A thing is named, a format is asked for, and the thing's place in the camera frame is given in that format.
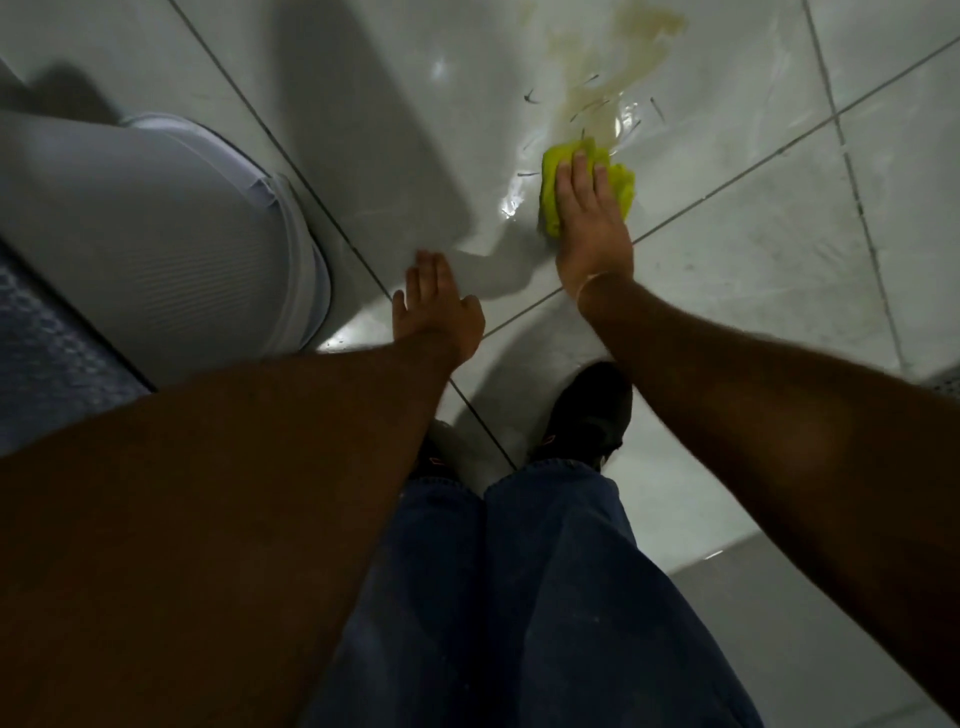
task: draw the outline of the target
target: urine stain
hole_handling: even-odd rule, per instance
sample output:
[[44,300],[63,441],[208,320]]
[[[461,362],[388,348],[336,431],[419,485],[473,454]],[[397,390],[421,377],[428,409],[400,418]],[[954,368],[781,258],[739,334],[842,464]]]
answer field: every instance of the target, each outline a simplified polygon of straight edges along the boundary
[[547,55],[563,66],[566,85],[555,136],[569,138],[572,130],[586,129],[599,146],[612,147],[632,131],[638,120],[623,118],[620,97],[666,60],[669,39],[686,26],[680,13],[646,0],[624,0],[613,10],[602,47],[588,45],[576,31],[548,32]]

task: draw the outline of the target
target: floor tile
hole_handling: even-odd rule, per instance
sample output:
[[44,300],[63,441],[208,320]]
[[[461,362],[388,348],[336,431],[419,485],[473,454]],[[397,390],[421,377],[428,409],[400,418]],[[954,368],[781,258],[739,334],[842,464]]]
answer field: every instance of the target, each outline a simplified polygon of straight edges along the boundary
[[[635,248],[638,278],[686,310],[898,370],[833,128],[800,142]],[[553,399],[604,347],[558,294],[489,336],[454,375],[515,463]],[[674,570],[756,531],[727,491],[635,400],[607,473],[641,548]]]
[[882,716],[926,702],[910,676],[765,536],[680,570],[673,582],[769,726],[885,726]]
[[558,287],[550,143],[619,130],[639,235],[828,115],[801,0],[178,2],[380,280],[448,252],[491,328]]
[[809,0],[838,109],[960,36],[955,0]]
[[478,496],[514,471],[490,434],[452,386],[444,390],[430,436],[463,478],[464,484]]
[[0,5],[0,53],[47,112],[103,122],[180,114],[287,176],[333,277],[330,316],[314,346],[390,339],[383,292],[167,0],[12,0]]
[[960,46],[842,117],[907,373],[960,362]]

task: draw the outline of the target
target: leg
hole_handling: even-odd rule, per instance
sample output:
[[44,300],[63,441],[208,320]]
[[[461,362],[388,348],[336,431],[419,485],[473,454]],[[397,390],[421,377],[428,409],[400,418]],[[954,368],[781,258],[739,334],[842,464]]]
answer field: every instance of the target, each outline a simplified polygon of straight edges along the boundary
[[[589,379],[578,377],[567,393]],[[613,390],[622,403],[623,387]],[[555,430],[567,393],[551,417]],[[496,724],[760,726],[707,629],[636,549],[616,486],[591,466],[626,429],[622,406],[617,418],[615,408],[602,411],[615,392],[592,393],[581,404],[593,410],[589,425],[606,434],[588,432],[579,416],[568,426],[567,418],[534,457],[559,455],[556,444],[579,431],[578,460],[537,459],[486,495]]]
[[460,726],[477,714],[484,505],[431,450],[424,443],[302,728]]

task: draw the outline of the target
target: black shoe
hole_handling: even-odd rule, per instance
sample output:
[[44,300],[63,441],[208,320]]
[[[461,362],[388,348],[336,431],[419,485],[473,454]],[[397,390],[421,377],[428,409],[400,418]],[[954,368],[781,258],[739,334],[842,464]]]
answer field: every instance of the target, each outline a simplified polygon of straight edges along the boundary
[[462,482],[457,472],[446,464],[440,448],[430,439],[430,435],[423,438],[420,452],[417,453],[417,464],[414,465],[407,479],[415,480],[420,477],[442,477],[458,483]]
[[601,361],[587,367],[553,405],[546,435],[530,453],[530,462],[578,460],[599,472],[623,445],[633,403],[630,380],[615,364]]

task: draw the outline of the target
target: yellow sponge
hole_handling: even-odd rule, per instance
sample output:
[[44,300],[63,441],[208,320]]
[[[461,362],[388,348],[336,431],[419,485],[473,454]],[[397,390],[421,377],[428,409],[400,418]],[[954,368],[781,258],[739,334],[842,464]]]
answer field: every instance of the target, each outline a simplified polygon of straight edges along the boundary
[[582,149],[587,153],[590,175],[594,164],[606,164],[610,170],[608,178],[613,196],[620,204],[620,214],[624,219],[634,203],[634,173],[622,164],[610,166],[610,152],[597,147],[591,137],[558,144],[543,154],[543,188],[540,190],[540,214],[543,227],[551,237],[560,237],[560,213],[557,211],[557,167],[564,160],[572,161],[573,153]]

